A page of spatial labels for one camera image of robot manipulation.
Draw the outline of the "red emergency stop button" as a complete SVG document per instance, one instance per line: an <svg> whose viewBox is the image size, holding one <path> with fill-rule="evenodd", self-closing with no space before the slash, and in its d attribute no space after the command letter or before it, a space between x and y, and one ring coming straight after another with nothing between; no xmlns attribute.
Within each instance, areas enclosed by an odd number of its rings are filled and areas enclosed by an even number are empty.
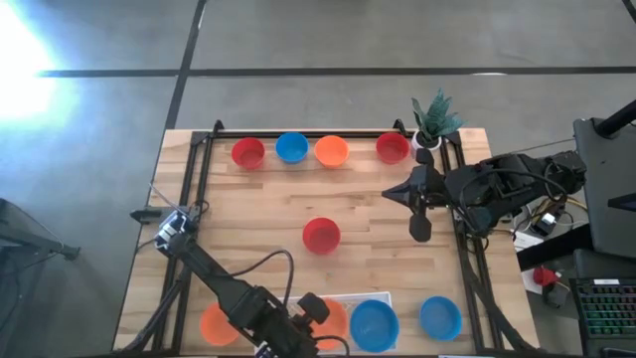
<svg viewBox="0 0 636 358"><path fill-rule="evenodd" d="M534 268L532 278L534 283L541 287L548 286L559 281L559 275L555 271L545 267Z"/></svg>

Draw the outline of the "red mini bowl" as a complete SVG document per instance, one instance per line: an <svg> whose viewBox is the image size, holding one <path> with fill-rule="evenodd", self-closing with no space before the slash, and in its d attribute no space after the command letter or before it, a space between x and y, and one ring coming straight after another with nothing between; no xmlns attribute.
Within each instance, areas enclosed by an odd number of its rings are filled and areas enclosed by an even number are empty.
<svg viewBox="0 0 636 358"><path fill-rule="evenodd" d="M303 228L302 241L305 248L315 255L329 255L341 243L341 231L331 219L318 217L310 220Z"/></svg>
<svg viewBox="0 0 636 358"><path fill-rule="evenodd" d="M233 146L231 153L233 162L247 170L259 168L263 163L264 155L264 145L255 137L240 139Z"/></svg>
<svg viewBox="0 0 636 358"><path fill-rule="evenodd" d="M376 151L384 163L397 164L409 155L409 143L403 135L387 132L378 138Z"/></svg>

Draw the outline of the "black stand leg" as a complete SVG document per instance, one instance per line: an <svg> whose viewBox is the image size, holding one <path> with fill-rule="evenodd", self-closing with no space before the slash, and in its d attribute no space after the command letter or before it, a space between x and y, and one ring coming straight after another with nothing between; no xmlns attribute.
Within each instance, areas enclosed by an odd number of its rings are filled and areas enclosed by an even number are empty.
<svg viewBox="0 0 636 358"><path fill-rule="evenodd" d="M48 261L75 260L79 247L69 246L16 204L0 198L0 358L21 350L30 329L50 316L38 295Z"/></svg>

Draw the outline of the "white plastic tray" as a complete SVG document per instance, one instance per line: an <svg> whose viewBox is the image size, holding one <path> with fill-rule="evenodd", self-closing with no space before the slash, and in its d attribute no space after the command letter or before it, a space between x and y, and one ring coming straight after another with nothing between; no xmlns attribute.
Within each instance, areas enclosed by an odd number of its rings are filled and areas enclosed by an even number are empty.
<svg viewBox="0 0 636 358"><path fill-rule="evenodd" d="M333 301L338 301L339 303L341 303L341 305L346 310L349 317L351 316L353 311L356 309L356 307L366 300L381 301L387 304L391 309L393 309L392 296L388 291L376 291L376 292L365 292L365 293L323 294L319 296L323 298L324 300L329 298ZM297 301L300 298L301 296L299 295L289 297L287 302L288 303L287 309L290 314L295 314L300 312L299 310L300 308L297 304ZM349 337L347 339L350 340L348 344L350 346L351 353L366 352L358 346L357 342L353 338L351 338L349 328L347 328L346 333L347 333L347 336ZM262 347L264 347L264 345L265 343L262 343L256 348L253 348L254 354L257 353ZM388 352L397 351L397 341L393 342L386 351ZM333 351L321 350L320 355L330 354L331 352L342 353L344 352L344 350L340 348L339 350L333 350Z"/></svg>

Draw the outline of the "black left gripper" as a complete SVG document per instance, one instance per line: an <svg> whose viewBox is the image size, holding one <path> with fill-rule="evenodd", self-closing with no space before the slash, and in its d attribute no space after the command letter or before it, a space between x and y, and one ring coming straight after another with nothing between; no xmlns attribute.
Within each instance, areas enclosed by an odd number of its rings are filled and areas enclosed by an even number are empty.
<svg viewBox="0 0 636 358"><path fill-rule="evenodd" d="M257 325L257 358L318 358L317 340L311 324L322 324L330 315L326 302L312 292L298 304L303 314L290 316L285 307L274 306Z"/></svg>

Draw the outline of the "green snake plant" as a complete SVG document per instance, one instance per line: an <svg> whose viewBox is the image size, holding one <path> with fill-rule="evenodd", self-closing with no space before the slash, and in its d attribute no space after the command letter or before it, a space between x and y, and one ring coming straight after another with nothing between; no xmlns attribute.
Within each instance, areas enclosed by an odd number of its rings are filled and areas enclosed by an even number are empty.
<svg viewBox="0 0 636 358"><path fill-rule="evenodd" d="M423 110L416 98L411 99L413 114L418 131L426 142L451 134L465 124L457 112L450 112L452 97L446 96L443 89L436 96L427 110Z"/></svg>

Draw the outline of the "orange mini bowl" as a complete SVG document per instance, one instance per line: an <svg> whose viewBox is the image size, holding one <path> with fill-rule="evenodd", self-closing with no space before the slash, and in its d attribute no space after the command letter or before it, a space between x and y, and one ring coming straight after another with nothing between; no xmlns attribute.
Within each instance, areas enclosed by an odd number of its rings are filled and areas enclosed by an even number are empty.
<svg viewBox="0 0 636 358"><path fill-rule="evenodd" d="M314 146L316 159L328 168L343 165L349 158L349 153L347 141L337 135L326 135L320 138Z"/></svg>
<svg viewBox="0 0 636 358"><path fill-rule="evenodd" d="M229 324L228 318L215 302L200 317L200 332L213 346L227 346L239 338L239 332Z"/></svg>

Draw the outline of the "black laptop backlit keyboard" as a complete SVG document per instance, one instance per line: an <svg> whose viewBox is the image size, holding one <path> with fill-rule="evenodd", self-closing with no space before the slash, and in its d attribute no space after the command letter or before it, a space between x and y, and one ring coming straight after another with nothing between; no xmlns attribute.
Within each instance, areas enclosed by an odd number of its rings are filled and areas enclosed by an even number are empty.
<svg viewBox="0 0 636 358"><path fill-rule="evenodd" d="M569 283L582 352L592 358L636 358L636 260L577 250Z"/></svg>

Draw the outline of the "orange plate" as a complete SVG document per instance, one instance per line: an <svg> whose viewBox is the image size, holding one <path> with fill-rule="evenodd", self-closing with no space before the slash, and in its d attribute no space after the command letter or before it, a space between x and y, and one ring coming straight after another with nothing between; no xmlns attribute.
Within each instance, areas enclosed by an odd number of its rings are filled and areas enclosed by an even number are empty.
<svg viewBox="0 0 636 358"><path fill-rule="evenodd" d="M312 336L334 335L345 339L349 333L349 315L342 303L331 298L324 298L324 301L330 311L329 316L324 323L319 324L313 321L310 325L312 328ZM342 344L333 339L321 340L317 343L320 352L336 350Z"/></svg>

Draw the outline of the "white plant pot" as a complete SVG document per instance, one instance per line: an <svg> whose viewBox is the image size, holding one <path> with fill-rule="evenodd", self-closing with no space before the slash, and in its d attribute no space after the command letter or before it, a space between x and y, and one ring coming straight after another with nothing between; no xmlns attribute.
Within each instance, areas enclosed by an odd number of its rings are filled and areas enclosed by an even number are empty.
<svg viewBox="0 0 636 358"><path fill-rule="evenodd" d="M436 150L441 145L439 136L426 140L421 131L417 131L410 140L411 154L415 155L418 149L427 149L429 151Z"/></svg>

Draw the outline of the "white paper sheet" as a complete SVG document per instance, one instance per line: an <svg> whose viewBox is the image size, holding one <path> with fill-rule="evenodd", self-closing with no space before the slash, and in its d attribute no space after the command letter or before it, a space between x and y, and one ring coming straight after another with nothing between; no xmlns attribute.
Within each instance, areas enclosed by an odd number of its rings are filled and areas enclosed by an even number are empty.
<svg viewBox="0 0 636 358"><path fill-rule="evenodd" d="M544 240L540 237L536 237L524 232L517 232L515 234L513 245L516 252L523 251L527 248L542 244Z"/></svg>

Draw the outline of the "dark grey computer case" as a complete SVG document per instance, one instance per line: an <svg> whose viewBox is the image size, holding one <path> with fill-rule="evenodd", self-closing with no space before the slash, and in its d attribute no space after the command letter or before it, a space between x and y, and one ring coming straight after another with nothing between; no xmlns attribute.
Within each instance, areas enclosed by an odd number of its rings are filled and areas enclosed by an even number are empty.
<svg viewBox="0 0 636 358"><path fill-rule="evenodd" d="M586 165L585 201L596 251L636 259L636 127L611 139L593 122L573 123L577 153Z"/></svg>

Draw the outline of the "blue mini bowl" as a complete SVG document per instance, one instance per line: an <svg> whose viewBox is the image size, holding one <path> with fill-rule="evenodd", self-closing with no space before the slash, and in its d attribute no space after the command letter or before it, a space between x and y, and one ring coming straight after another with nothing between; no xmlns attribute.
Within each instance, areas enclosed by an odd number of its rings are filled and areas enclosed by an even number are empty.
<svg viewBox="0 0 636 358"><path fill-rule="evenodd" d="M458 306L444 296L432 296L421 306L419 323L432 339L452 341L462 330L462 315Z"/></svg>
<svg viewBox="0 0 636 358"><path fill-rule="evenodd" d="M287 164L303 161L309 151L308 139L299 132L285 132L275 142L277 156Z"/></svg>
<svg viewBox="0 0 636 358"><path fill-rule="evenodd" d="M383 301L365 300L351 314L350 335L363 351L385 352L396 344L398 334L398 317Z"/></svg>

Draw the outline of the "black pole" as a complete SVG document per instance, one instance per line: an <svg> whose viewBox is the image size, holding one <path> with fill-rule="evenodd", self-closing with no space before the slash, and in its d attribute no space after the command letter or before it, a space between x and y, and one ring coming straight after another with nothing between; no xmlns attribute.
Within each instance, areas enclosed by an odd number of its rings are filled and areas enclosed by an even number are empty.
<svg viewBox="0 0 636 358"><path fill-rule="evenodd" d="M636 99L607 117L606 119L596 119L593 122L595 132L601 137L615 138L619 131L636 120Z"/></svg>

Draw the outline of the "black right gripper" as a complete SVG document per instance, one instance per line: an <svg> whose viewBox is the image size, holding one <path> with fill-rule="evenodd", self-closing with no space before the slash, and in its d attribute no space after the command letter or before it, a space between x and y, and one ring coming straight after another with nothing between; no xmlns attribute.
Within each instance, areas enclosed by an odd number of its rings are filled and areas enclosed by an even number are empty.
<svg viewBox="0 0 636 358"><path fill-rule="evenodd" d="M408 178L385 190L382 197L410 208L409 232L417 242L425 243L430 240L432 228L426 210L446 205L448 194L443 176L434 168L432 153L426 148L417 149L415 161L418 165Z"/></svg>

